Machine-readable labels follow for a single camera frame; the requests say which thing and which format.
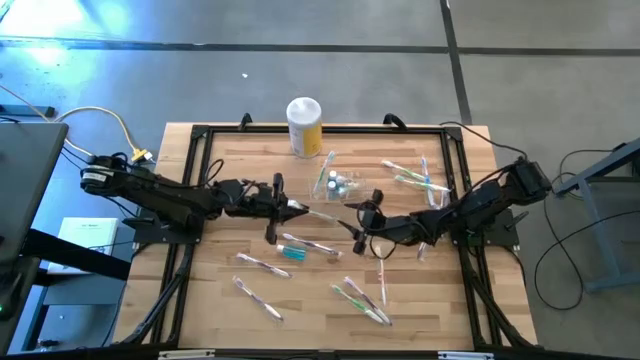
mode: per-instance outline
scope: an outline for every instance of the yellow container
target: yellow container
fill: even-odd
[[[291,150],[296,156],[311,158],[322,149],[322,109],[312,98],[293,99],[287,106]]]

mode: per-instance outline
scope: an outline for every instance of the toothbrush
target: toothbrush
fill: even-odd
[[[435,184],[426,184],[424,182],[417,182],[417,181],[409,180],[409,179],[405,178],[402,175],[396,175],[395,179],[397,181],[402,181],[402,182],[407,183],[407,184],[417,185],[417,186],[420,186],[420,187],[423,187],[423,188],[427,188],[427,189],[431,189],[431,190],[435,190],[435,191],[443,191],[443,192],[449,192],[450,191],[449,189],[447,189],[444,186],[435,185]]]
[[[380,254],[380,246],[376,246],[376,253]],[[380,259],[378,279],[380,280],[380,295],[382,297],[382,305],[387,306],[387,284],[384,281],[384,260],[382,259]]]
[[[304,244],[304,245],[306,245],[306,246],[308,246],[310,248],[318,249],[318,250],[320,250],[320,251],[322,251],[322,252],[324,252],[326,254],[333,255],[333,256],[336,256],[336,257],[341,257],[342,256],[342,251],[334,250],[334,249],[332,249],[330,247],[326,247],[324,245],[320,245],[320,244],[314,243],[313,241],[300,239],[300,238],[297,238],[297,237],[295,237],[295,236],[293,236],[291,234],[287,234],[287,233],[282,234],[282,236],[287,240],[299,242],[299,243]]]
[[[411,176],[414,179],[420,180],[421,182],[425,181],[424,180],[424,176],[422,176],[422,175],[420,175],[418,173],[414,173],[411,170],[405,169],[402,166],[396,165],[396,164],[392,163],[389,160],[382,160],[381,164],[386,166],[386,167],[390,167],[392,169],[400,170],[400,171],[404,172],[406,175]]]
[[[324,164],[322,165],[322,169],[320,170],[320,176],[318,177],[318,181],[316,181],[316,185],[313,187],[313,194],[315,195],[318,191],[320,191],[320,183],[322,182],[322,179],[324,178],[324,173],[325,171],[327,171],[327,167],[329,167],[329,165],[331,165],[331,163],[333,162],[333,159],[335,159],[336,157],[336,153],[331,151],[329,152],[329,155],[327,155],[327,159],[324,161]]]
[[[422,155],[420,158],[420,164],[422,165],[422,173],[424,174],[424,183],[431,184],[431,177],[429,176],[429,170],[427,170],[427,159]],[[433,198],[433,190],[427,188],[427,201],[429,202],[429,206],[434,209],[439,209],[436,201]]]
[[[344,296],[347,300],[349,300],[349,302],[351,303],[351,305],[353,305],[356,309],[362,311],[365,315],[367,315],[368,317],[370,317],[371,319],[373,319],[375,322],[377,322],[378,324],[382,324],[382,325],[386,325],[386,323],[384,322],[384,320],[382,320],[378,315],[376,315],[376,313],[374,313],[372,310],[370,310],[369,308],[367,308],[366,306],[364,306],[364,304],[362,304],[360,301],[352,298],[351,296],[349,296],[349,294],[347,294],[346,292],[342,291],[342,289],[340,289],[339,286],[337,285],[331,285],[331,288],[333,289],[333,291],[335,291],[336,293]]]
[[[271,271],[271,273],[273,273],[275,275],[279,275],[279,276],[282,276],[282,277],[287,278],[287,279],[291,279],[293,277],[293,275],[291,275],[290,273],[288,273],[288,272],[286,272],[286,271],[284,271],[282,269],[278,269],[275,266],[269,265],[266,262],[263,262],[263,261],[260,261],[258,259],[252,258],[249,255],[246,255],[246,254],[243,254],[243,253],[238,253],[236,255],[236,258],[248,261],[250,263],[254,263],[254,264],[260,266],[263,269]]]
[[[366,301],[367,304],[369,304],[369,306],[371,307],[371,309],[373,309],[373,311],[385,322],[387,323],[387,325],[391,326],[393,325],[391,323],[391,320],[389,319],[389,317],[382,311],[382,309],[380,309],[374,302],[373,300],[371,300],[371,298],[364,293],[364,291],[362,291],[358,285],[356,285],[356,283],[351,280],[350,277],[346,276],[344,278],[344,282],[345,284],[349,285],[353,290],[355,290],[358,294],[360,294],[360,297],[362,297],[364,299],[364,301]]]
[[[320,217],[320,218],[323,218],[323,219],[325,219],[327,221],[336,222],[336,221],[339,220],[335,216],[331,216],[329,214],[325,214],[325,213],[321,213],[319,211],[311,210],[308,206],[302,205],[301,203],[299,203],[298,201],[293,200],[293,199],[289,199],[289,201],[287,201],[287,206],[288,207],[292,207],[294,209],[298,209],[298,210],[306,210],[309,214],[315,215],[315,216]]]
[[[234,276],[233,277],[233,282],[236,284],[236,286],[238,286],[240,289],[242,289],[242,291],[244,291],[247,295],[249,295],[249,297],[251,299],[253,299],[253,301],[255,301],[256,304],[260,305],[263,309],[265,309],[269,313],[269,315],[271,315],[274,319],[276,319],[278,321],[284,321],[284,318],[282,317],[282,315],[280,315],[280,313],[278,311],[276,311],[276,309],[274,309],[273,306],[267,304],[262,299],[260,299],[258,297],[258,295],[256,295],[253,291],[251,291],[244,284],[244,282],[242,282],[242,280],[240,280],[239,277]]]

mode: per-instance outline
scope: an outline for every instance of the wooden table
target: wooden table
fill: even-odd
[[[192,124],[167,124],[156,171],[180,181]],[[474,129],[486,136],[487,127]],[[211,161],[223,158],[218,179],[250,178],[271,182],[275,172],[285,179],[285,193],[319,211],[357,224],[355,211],[339,203],[311,201],[313,182],[331,150],[337,152],[333,169],[357,172],[366,186],[383,190],[385,215],[407,214],[427,208],[424,193],[393,180],[392,172],[380,165],[384,159],[419,170],[419,158],[430,161],[434,183],[445,184],[442,150],[437,136],[325,134],[322,153],[313,159],[291,154],[286,134],[217,134]],[[492,147],[464,132],[472,181],[496,169]],[[459,175],[457,158],[453,158]],[[198,165],[194,166],[194,178]],[[462,189],[460,179],[458,188]],[[388,298],[385,308],[393,327],[383,327],[354,309],[335,294],[329,284],[342,285],[350,276],[363,290],[380,301],[377,261],[369,250],[365,256],[352,253],[353,241],[342,227],[312,216],[303,216],[278,228],[339,249],[345,255],[332,261],[309,253],[298,263],[277,254],[264,240],[266,220],[226,216],[206,224],[202,242],[196,247],[184,313],[180,347],[280,348],[357,350],[445,350],[472,349],[464,287],[457,250],[448,238],[430,248],[426,261],[416,260],[417,247],[398,246],[385,262]],[[388,246],[384,240],[377,243]],[[294,274],[290,280],[275,277],[235,259],[247,253]],[[152,245],[131,266],[114,339],[130,334],[158,296],[167,246]],[[536,342],[520,269],[511,254],[487,248],[489,272],[497,303],[522,335]],[[278,325],[232,283],[238,275],[252,290],[272,304],[285,318]],[[489,339],[484,308],[480,305],[483,334]],[[170,303],[164,332],[168,333],[174,303]]]

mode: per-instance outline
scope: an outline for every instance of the white paper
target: white paper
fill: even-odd
[[[58,237],[62,240],[83,246],[91,247],[91,250],[98,251],[105,255],[111,255],[111,246],[116,237],[118,229],[118,219],[116,218],[64,218],[60,225]],[[50,274],[88,274],[65,265],[50,263],[48,273]]]

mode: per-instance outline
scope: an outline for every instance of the green toothbrush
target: green toothbrush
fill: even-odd
[[[360,301],[352,298],[351,296],[349,296],[349,294],[347,294],[346,292],[342,291],[342,289],[338,285],[331,285],[331,288],[333,289],[333,291],[335,291],[338,294],[340,294],[340,295],[344,296],[345,298],[347,298],[347,300],[349,300],[349,302],[353,306],[355,306],[356,309],[362,311],[365,315],[367,315],[368,317],[370,317],[373,320],[375,320],[378,324],[386,325],[386,323],[384,322],[384,320],[382,320],[380,318],[380,316],[378,316],[375,312],[370,310],[368,307],[364,306],[364,304],[361,303]]]

